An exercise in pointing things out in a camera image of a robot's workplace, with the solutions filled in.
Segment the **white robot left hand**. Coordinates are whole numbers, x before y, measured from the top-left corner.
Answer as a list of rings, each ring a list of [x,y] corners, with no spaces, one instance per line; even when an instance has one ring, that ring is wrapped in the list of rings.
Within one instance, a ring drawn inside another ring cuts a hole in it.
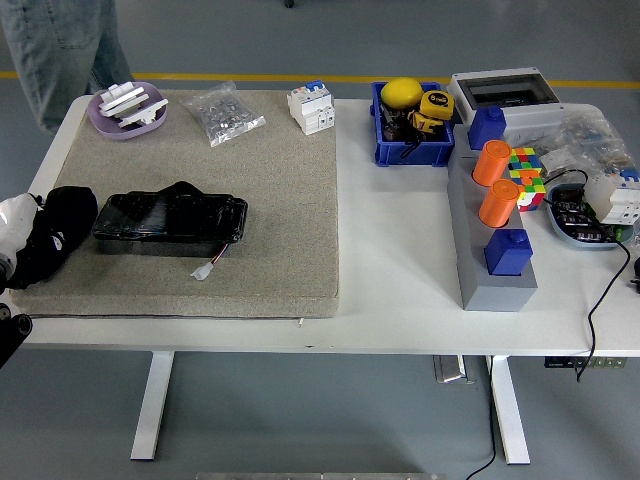
[[[26,246],[38,208],[30,193],[1,202],[1,253],[13,266],[17,265],[17,252]]]

